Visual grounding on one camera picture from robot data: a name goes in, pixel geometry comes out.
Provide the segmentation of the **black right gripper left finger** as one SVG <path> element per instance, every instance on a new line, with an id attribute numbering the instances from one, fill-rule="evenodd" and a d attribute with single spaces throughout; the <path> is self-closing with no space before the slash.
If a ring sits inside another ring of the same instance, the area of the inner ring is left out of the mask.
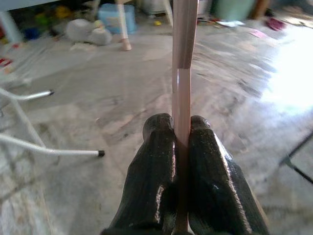
<path id="1" fill-rule="evenodd" d="M 167 113 L 149 117 L 117 213 L 103 235 L 170 235 L 177 216 L 176 137 Z"/>

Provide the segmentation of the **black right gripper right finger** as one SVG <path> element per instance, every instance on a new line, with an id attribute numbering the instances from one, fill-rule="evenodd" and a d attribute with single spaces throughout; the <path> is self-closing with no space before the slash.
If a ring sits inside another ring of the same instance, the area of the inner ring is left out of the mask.
<path id="1" fill-rule="evenodd" d="M 208 121 L 191 117 L 189 224 L 196 235 L 267 235 L 265 213 Z"/>

